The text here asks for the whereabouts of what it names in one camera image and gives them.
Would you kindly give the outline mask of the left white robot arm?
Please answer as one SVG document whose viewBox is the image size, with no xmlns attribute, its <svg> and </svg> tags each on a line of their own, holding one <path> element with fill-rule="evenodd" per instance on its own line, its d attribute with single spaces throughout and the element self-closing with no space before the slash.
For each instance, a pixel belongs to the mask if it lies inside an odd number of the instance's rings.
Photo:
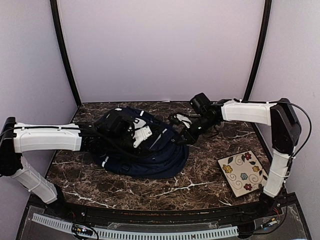
<svg viewBox="0 0 320 240">
<path fill-rule="evenodd" d="M 60 218 L 71 213 L 59 186 L 46 180 L 23 156 L 25 152 L 67 150 L 103 155 L 108 148 L 129 154 L 123 139 L 135 149 L 144 140 L 138 121 L 113 110 L 97 122 L 34 125 L 8 117 L 0 132 L 0 175 L 17 180 Z"/>
</svg>

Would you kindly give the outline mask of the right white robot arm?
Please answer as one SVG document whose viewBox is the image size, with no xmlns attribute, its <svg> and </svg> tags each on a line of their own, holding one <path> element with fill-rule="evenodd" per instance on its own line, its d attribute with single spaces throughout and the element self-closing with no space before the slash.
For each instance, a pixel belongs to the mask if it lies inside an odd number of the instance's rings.
<svg viewBox="0 0 320 240">
<path fill-rule="evenodd" d="M 288 178 L 302 132 L 293 104 L 287 98 L 260 102 L 240 99 L 211 101 L 203 92 L 195 95 L 189 103 L 199 118 L 182 129 L 178 145 L 194 144 L 200 135 L 221 122 L 249 122 L 270 127 L 272 160 L 263 193 L 275 198 Z"/>
</svg>

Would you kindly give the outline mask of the navy blue student backpack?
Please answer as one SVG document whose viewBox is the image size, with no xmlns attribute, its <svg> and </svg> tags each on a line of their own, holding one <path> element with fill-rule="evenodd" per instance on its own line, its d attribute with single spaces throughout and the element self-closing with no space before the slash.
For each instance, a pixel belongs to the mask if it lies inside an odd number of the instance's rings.
<svg viewBox="0 0 320 240">
<path fill-rule="evenodd" d="M 136 178 L 166 179 L 177 175 L 189 157 L 189 146 L 178 145 L 179 133 L 172 125 L 154 115 L 131 107 L 116 107 L 109 111 L 133 111 L 136 114 L 135 130 L 149 126 L 152 135 L 136 149 L 139 155 L 107 152 L 103 155 L 91 153 L 92 159 L 105 170 Z"/>
</svg>

